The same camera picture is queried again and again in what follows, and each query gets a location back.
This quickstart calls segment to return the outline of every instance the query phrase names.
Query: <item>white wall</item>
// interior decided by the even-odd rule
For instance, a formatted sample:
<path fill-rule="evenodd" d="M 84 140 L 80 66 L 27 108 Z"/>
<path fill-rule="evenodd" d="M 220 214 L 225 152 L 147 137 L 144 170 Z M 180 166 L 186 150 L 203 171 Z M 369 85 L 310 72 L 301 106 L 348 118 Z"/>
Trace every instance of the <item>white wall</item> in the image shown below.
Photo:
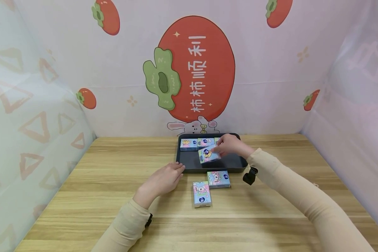
<path fill-rule="evenodd" d="M 14 250 L 93 141 L 46 49 L 0 1 L 0 251 Z"/>
<path fill-rule="evenodd" d="M 367 1 L 303 133 L 378 223 L 378 1 Z"/>
<path fill-rule="evenodd" d="M 94 109 L 83 109 L 98 136 L 162 136 L 200 133 L 200 124 L 206 132 L 299 132 L 309 115 L 303 101 L 321 88 L 364 0 L 293 1 L 276 28 L 266 20 L 268 1 L 106 2 L 115 4 L 104 20 L 120 26 L 116 35 L 93 18 L 94 1 L 17 1 L 36 41 L 61 62 L 67 84 L 96 97 Z M 189 36 L 200 35 L 206 51 L 191 55 Z M 143 73 L 159 43 L 171 50 L 181 82 L 172 111 L 158 106 Z M 191 94 L 187 68 L 197 59 L 207 61 L 200 96 Z M 204 110 L 191 111 L 192 99 L 202 100 Z"/>

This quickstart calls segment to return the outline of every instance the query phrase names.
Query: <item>wooden tabletop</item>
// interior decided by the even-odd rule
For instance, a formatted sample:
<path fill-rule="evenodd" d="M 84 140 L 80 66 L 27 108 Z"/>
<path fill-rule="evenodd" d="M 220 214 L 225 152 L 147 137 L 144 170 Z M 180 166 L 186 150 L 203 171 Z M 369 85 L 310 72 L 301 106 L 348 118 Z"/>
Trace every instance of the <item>wooden tabletop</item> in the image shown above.
<path fill-rule="evenodd" d="M 378 226 L 305 136 L 241 138 L 319 185 L 378 251 Z M 177 138 L 96 139 L 16 251 L 90 251 L 139 185 L 175 161 L 176 148 Z M 206 175 L 185 174 L 175 191 L 152 204 L 153 222 L 130 251 L 322 251 L 303 214 L 242 175 L 230 175 L 231 188 L 211 191 L 213 207 L 193 209 L 192 182 Z"/>

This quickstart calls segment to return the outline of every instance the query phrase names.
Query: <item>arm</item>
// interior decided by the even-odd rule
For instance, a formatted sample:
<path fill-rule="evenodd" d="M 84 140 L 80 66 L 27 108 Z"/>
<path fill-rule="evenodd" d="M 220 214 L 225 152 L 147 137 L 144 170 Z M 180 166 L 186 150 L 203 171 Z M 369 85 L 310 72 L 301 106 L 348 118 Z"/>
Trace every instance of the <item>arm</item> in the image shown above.
<path fill-rule="evenodd" d="M 276 157 L 259 148 L 248 155 L 247 161 L 258 169 L 258 178 L 263 183 L 281 194 L 313 223 L 324 251 L 374 251 L 333 199 Z"/>
<path fill-rule="evenodd" d="M 150 213 L 133 199 L 122 206 L 92 252 L 127 252 L 142 237 Z"/>
<path fill-rule="evenodd" d="M 176 162 L 154 172 L 136 191 L 133 199 L 122 206 L 91 252 L 127 252 L 143 236 L 152 202 L 176 188 L 184 169 L 185 165 Z"/>

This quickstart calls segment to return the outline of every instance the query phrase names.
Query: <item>blue tissue pack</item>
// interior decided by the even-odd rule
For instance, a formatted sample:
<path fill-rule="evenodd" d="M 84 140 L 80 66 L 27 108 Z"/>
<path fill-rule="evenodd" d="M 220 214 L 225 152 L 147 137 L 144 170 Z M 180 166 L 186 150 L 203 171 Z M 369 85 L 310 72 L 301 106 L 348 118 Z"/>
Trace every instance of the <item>blue tissue pack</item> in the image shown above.
<path fill-rule="evenodd" d="M 204 163 L 207 163 L 207 162 L 215 161 L 217 159 L 221 159 L 221 157 L 218 153 L 213 153 L 211 151 L 214 147 L 215 147 L 215 145 L 212 145 L 212 146 L 208 146 L 204 149 L 198 150 L 200 164 L 204 164 Z"/>
<path fill-rule="evenodd" d="M 181 151 L 197 151 L 197 139 L 181 139 Z"/>
<path fill-rule="evenodd" d="M 226 170 L 208 171 L 207 179 L 209 181 L 209 188 L 228 188 L 231 187 L 230 178 Z"/>
<path fill-rule="evenodd" d="M 198 138 L 197 139 L 197 149 L 203 149 L 205 147 L 215 144 L 214 138 Z"/>

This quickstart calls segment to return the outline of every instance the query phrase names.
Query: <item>black tray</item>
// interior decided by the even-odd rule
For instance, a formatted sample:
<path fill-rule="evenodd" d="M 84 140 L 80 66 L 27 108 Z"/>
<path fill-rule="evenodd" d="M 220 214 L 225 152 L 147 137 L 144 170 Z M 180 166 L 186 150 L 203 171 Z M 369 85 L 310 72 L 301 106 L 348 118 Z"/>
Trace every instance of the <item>black tray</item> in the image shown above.
<path fill-rule="evenodd" d="M 240 139 L 239 135 L 230 133 Z M 228 154 L 219 160 L 200 164 L 199 154 L 195 151 L 181 151 L 182 138 L 220 138 L 224 134 L 183 134 L 178 138 L 178 150 L 176 151 L 176 161 L 184 164 L 186 169 L 183 173 L 206 173 L 216 170 L 226 170 L 229 173 L 241 173 L 248 166 L 247 161 L 237 154 Z"/>

